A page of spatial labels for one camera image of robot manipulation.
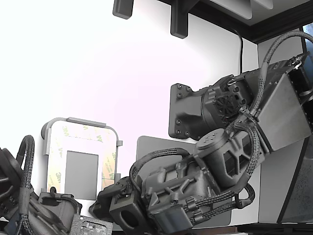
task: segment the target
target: white backdrop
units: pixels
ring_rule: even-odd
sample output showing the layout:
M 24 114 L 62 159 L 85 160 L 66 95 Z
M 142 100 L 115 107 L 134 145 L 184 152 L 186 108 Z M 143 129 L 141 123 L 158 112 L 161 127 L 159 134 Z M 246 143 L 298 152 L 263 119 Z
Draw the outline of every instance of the white backdrop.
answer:
M 112 15 L 113 0 L 0 2 L 0 147 L 16 155 L 35 138 L 32 184 L 46 184 L 42 126 L 55 117 L 104 122 L 124 146 L 125 176 L 142 135 L 168 137 L 170 87 L 196 91 L 239 74 L 237 35 L 189 15 L 189 36 L 170 35 L 170 6 L 135 0 L 133 16 Z M 244 70 L 258 68 L 245 40 Z

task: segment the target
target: black shelf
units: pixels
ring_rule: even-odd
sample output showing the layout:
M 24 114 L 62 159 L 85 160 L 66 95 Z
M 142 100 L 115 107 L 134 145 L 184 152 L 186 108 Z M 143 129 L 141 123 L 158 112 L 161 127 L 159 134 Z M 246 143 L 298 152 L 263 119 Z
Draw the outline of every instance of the black shelf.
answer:
M 195 15 L 228 31 L 237 30 L 253 43 L 261 43 L 288 31 L 313 22 L 313 1 L 308 1 L 252 26 L 222 12 L 200 0 L 158 0 L 171 5 L 171 34 L 179 38 L 188 36 L 188 14 Z M 115 0 L 113 14 L 128 19 L 132 16 L 134 0 Z

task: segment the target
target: shelf bracket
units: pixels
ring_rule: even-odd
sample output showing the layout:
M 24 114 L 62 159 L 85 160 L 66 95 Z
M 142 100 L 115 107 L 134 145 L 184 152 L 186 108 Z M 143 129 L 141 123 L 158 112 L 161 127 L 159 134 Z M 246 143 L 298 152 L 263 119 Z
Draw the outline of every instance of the shelf bracket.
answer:
M 114 0 L 113 15 L 129 19 L 133 14 L 134 0 Z
M 171 34 L 179 38 L 188 36 L 188 13 L 199 0 L 173 0 L 171 9 Z

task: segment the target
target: circuit board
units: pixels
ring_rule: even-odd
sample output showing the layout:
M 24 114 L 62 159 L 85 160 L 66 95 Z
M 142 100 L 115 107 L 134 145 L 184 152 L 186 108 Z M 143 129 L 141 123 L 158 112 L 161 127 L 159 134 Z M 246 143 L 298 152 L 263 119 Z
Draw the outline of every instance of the circuit board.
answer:
M 110 222 L 75 214 L 70 235 L 112 235 L 112 230 Z

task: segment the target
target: screw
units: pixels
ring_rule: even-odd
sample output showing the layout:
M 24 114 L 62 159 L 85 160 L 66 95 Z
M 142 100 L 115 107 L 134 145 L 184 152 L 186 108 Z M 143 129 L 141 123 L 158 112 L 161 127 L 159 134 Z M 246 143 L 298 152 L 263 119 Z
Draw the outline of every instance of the screw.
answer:
M 239 91 L 239 87 L 233 89 L 233 92 L 237 93 Z

